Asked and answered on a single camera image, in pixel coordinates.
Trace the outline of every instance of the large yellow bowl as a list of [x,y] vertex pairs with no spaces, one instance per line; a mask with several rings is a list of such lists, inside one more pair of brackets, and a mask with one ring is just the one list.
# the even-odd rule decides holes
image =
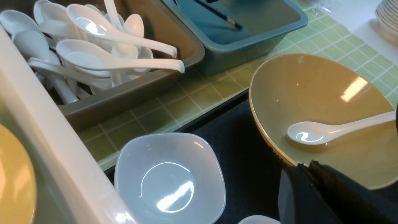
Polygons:
[[36,197],[29,156],[18,139],[0,125],[0,223],[32,223]]
[[286,135],[290,125],[301,121],[345,124],[394,110],[376,87],[347,67],[306,54],[274,57],[254,74],[249,100],[262,136],[287,164],[317,160],[369,189],[397,180],[395,122],[359,130],[325,145],[302,145]]

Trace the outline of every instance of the black object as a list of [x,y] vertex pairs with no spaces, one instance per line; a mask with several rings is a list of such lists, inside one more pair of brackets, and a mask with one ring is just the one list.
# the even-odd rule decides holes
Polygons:
[[[174,4],[176,4],[179,7],[178,0],[173,0],[173,1],[174,1]],[[219,11],[215,10],[214,8],[206,5],[205,3],[201,2],[200,0],[193,0],[193,1],[196,2],[197,4],[201,5],[205,9],[209,10],[211,13],[215,14],[216,16],[220,17],[221,19],[227,21],[229,24],[234,26],[236,29],[242,30],[242,26],[237,24],[235,22],[235,20],[233,20],[231,17],[222,14],[221,12],[219,12]]]
[[316,161],[284,168],[279,189],[283,224],[398,223],[398,205]]
[[[216,224],[238,223],[243,218],[255,214],[279,219],[278,192],[279,181],[282,181],[281,171],[283,167],[288,170],[294,167],[286,167],[262,138],[250,110],[248,90],[176,132],[201,136],[212,146],[219,160],[227,199],[225,211]],[[105,171],[112,183],[114,171],[115,167]],[[374,192],[398,204],[398,183]],[[308,199],[305,194],[299,196],[298,199],[303,203]]]

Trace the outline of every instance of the bowl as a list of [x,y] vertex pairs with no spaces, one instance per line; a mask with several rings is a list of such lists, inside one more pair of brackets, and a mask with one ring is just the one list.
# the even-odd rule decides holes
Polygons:
[[193,134],[135,138],[120,152],[115,187],[139,223],[210,224],[226,192],[211,146]]
[[0,124],[0,223],[33,223],[36,178],[20,141]]
[[329,165],[369,189],[398,177],[395,122],[359,130],[324,145],[303,145],[286,135],[292,124],[345,124],[394,107],[371,83],[334,61],[306,54],[281,55],[255,72],[250,108],[263,138],[287,164]]

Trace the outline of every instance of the square bowl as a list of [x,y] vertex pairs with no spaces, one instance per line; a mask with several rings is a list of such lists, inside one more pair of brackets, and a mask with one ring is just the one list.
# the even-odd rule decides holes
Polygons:
[[135,138],[120,152],[115,188],[139,223],[211,224],[226,204],[211,146],[185,133]]

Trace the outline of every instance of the bowl rim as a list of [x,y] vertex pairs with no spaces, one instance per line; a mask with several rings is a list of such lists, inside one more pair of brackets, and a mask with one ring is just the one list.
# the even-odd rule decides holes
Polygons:
[[[283,162],[285,162],[287,165],[297,166],[297,165],[298,165],[298,162],[294,161],[294,160],[291,159],[289,156],[287,156],[287,155],[283,152],[283,150],[282,150],[281,148],[279,148],[279,147],[276,145],[276,143],[271,139],[271,137],[268,135],[268,133],[267,133],[267,132],[264,130],[264,128],[262,127],[262,125],[261,125],[261,123],[260,123],[260,121],[259,121],[259,119],[258,119],[258,117],[257,117],[257,114],[256,114],[256,112],[255,112],[255,110],[254,110],[254,106],[253,106],[253,96],[252,96],[252,89],[253,89],[252,85],[253,85],[253,80],[254,80],[254,78],[255,78],[257,72],[263,67],[263,65],[266,64],[267,62],[271,61],[271,60],[275,60],[275,59],[280,58],[280,57],[286,57],[286,56],[288,56],[288,55],[289,55],[290,57],[291,57],[291,56],[294,56],[294,55],[295,55],[295,56],[301,55],[301,56],[306,56],[306,57],[308,57],[308,56],[310,56],[310,57],[317,57],[317,58],[321,58],[321,59],[323,59],[323,60],[327,60],[327,61],[329,61],[329,62],[331,62],[331,63],[334,63],[334,64],[336,64],[337,66],[343,66],[343,67],[345,67],[345,68],[347,68],[347,69],[349,69],[349,70],[351,70],[351,71],[353,71],[353,70],[350,69],[350,68],[348,68],[348,67],[346,67],[346,66],[344,66],[344,65],[342,65],[342,64],[340,64],[340,63],[338,63],[338,62],[335,62],[335,61],[333,61],[333,60],[330,60],[330,59],[327,59],[327,58],[323,58],[323,57],[320,57],[320,56],[317,56],[317,55],[310,55],[310,54],[305,54],[305,53],[294,53],[294,54],[278,55],[278,56],[272,57],[272,58],[270,58],[270,59],[264,61],[264,62],[257,68],[257,70],[255,71],[255,73],[254,73],[254,75],[253,75],[253,77],[252,77],[252,79],[251,79],[251,81],[250,81],[250,85],[249,85],[249,105],[250,105],[250,110],[251,110],[251,112],[252,112],[252,116],[253,116],[253,118],[254,118],[254,121],[255,121],[255,123],[256,123],[256,126],[257,126],[257,128],[259,129],[259,131],[260,131],[260,133],[261,133],[261,136],[263,136],[263,139],[265,140],[265,142],[267,143],[267,145],[270,146],[270,147],[272,148],[272,150],[274,151],[274,153],[277,154],[277,156],[279,156],[279,157],[282,159]],[[374,86],[371,82],[369,82],[369,81],[366,80],[365,78],[363,78],[363,79],[364,79],[367,83],[371,84],[371,85],[373,86],[373,88],[374,88],[381,96],[383,96],[383,98],[386,100],[386,102],[389,104],[389,106],[391,107],[392,110],[395,109],[394,106],[390,103],[390,101],[384,96],[384,94],[383,94],[376,86]],[[392,182],[390,182],[390,183],[387,183],[387,184],[384,184],[384,185],[381,185],[381,186],[377,186],[377,187],[369,187],[368,189],[370,189],[370,190],[381,189],[381,188],[384,188],[384,187],[387,187],[387,186],[392,185],[392,184],[395,183],[397,180],[398,180],[398,178],[396,178],[394,181],[392,181]]]

